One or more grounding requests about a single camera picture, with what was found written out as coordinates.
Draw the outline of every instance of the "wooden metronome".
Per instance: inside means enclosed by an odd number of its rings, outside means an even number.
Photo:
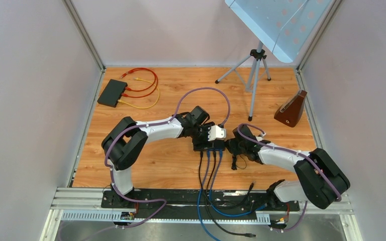
[[[307,92],[299,90],[296,95],[288,99],[274,114],[274,118],[288,127],[295,127],[301,119],[304,109],[304,101]]]

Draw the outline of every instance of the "gray wall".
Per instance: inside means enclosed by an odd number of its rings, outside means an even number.
[[[230,66],[258,45],[224,0],[73,3],[106,65]],[[301,59],[286,64],[265,50],[269,66],[296,66]]]
[[[304,69],[365,240],[386,239],[386,1],[344,1]]]
[[[62,1],[0,0],[0,240],[38,240],[100,72]]]

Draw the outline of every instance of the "wooden surface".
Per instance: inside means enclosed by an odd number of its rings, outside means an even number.
[[[130,68],[108,68],[101,91],[110,79],[119,79]],[[228,68],[153,68],[159,76],[161,97],[158,104],[150,109],[135,109],[119,103],[116,108],[97,104],[92,116],[89,131],[77,168],[73,187],[105,187],[110,183],[109,169],[104,166],[104,151],[101,142],[113,127],[125,116],[135,121],[155,121],[171,116],[178,100],[186,92],[197,87],[211,86],[227,94],[231,102],[230,118],[225,124],[227,137],[232,138],[232,130],[240,123],[248,122],[251,93],[244,91],[244,86],[235,73],[230,74],[219,84],[214,81]],[[239,68],[239,73],[247,79],[250,68]],[[297,81],[290,68],[270,68],[272,81],[263,78],[258,83],[253,115],[254,125],[267,132],[266,139],[272,142],[300,150],[315,148],[312,132],[306,113],[295,128],[290,128],[273,119],[274,113],[288,98],[298,91]],[[148,72],[136,72],[124,78],[131,88],[142,88],[148,83],[133,80],[140,77],[153,80]],[[155,101],[157,92],[147,98],[125,101],[141,106],[148,106]],[[180,111],[191,111],[196,105],[201,106],[210,116],[211,121],[220,123],[227,114],[224,98],[212,90],[192,93],[181,105]],[[167,139],[147,144],[137,162],[132,167],[132,181],[137,188],[199,188],[198,166],[199,153],[193,152],[191,138]],[[279,180],[296,180],[296,175],[276,166],[260,165],[246,159],[245,170],[231,170],[232,158],[228,151],[218,171],[214,188],[248,189],[255,181],[255,189],[266,189]],[[239,158],[238,166],[244,167]]]

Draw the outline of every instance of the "robotic arm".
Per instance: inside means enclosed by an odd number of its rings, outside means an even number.
[[[168,117],[152,122],[135,122],[129,116],[123,118],[103,140],[102,148],[105,153],[122,131],[132,126],[146,126],[127,131],[125,136],[130,137],[130,140],[125,142],[123,138],[119,138],[110,151],[108,164],[112,166],[113,179],[118,190],[125,195],[133,189],[131,166],[146,143],[167,138],[191,137],[195,151],[224,149],[226,130],[213,122],[207,123],[209,118],[209,114],[200,106],[196,106],[191,112],[177,114],[175,118]]]
[[[239,134],[239,131],[244,136],[265,145],[258,145],[247,140]],[[302,152],[281,148],[270,141],[264,140],[264,134],[257,137],[254,136],[246,125],[234,129],[233,133],[235,138],[225,142],[226,148],[233,154],[233,162],[236,161],[237,155],[244,154],[250,161],[255,161],[259,164],[276,165],[297,174],[299,181],[279,180],[269,187],[267,192],[272,195],[272,200],[269,201],[270,205],[278,201],[289,202],[298,200],[310,201],[318,208],[325,209],[337,199],[333,189],[317,173],[313,165],[304,157],[301,157],[303,155],[315,162],[340,194],[350,187],[347,177],[323,149],[316,148],[311,152]]]

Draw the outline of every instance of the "light blue music stand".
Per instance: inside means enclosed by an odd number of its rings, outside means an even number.
[[[332,0],[225,0],[231,10],[243,21],[243,23],[257,36],[259,44],[256,50],[251,50],[250,55],[241,60],[215,83],[219,83],[228,74],[235,73],[242,80],[246,91],[251,91],[251,81],[254,78],[252,88],[251,108],[248,120],[252,120],[255,94],[260,77],[260,62],[263,62],[267,80],[271,80],[265,61],[265,45],[272,54],[283,63],[292,63],[300,52],[301,47],[312,32],[319,18]],[[255,60],[252,63],[248,82],[242,79],[236,68],[250,57]]]

